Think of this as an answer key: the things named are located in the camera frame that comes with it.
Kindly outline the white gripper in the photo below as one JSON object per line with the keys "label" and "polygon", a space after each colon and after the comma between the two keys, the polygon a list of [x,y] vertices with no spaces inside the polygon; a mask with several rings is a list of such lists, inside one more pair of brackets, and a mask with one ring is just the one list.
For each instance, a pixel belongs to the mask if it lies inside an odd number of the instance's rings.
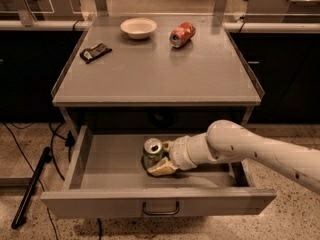
{"label": "white gripper", "polygon": [[175,141],[164,141],[163,149],[169,152],[169,158],[162,158],[156,165],[147,169],[147,172],[154,177],[174,174],[178,169],[190,170],[196,168],[187,150],[189,136],[179,137]]}

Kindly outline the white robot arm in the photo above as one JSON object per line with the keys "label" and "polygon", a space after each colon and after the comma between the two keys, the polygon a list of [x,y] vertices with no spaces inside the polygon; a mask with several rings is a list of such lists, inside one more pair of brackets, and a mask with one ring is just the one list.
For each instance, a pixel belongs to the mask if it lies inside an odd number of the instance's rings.
{"label": "white robot arm", "polygon": [[255,160],[320,194],[320,151],[259,136],[228,121],[213,122],[206,132],[173,141],[150,138],[143,145],[144,167],[155,176],[188,171],[201,164]]}

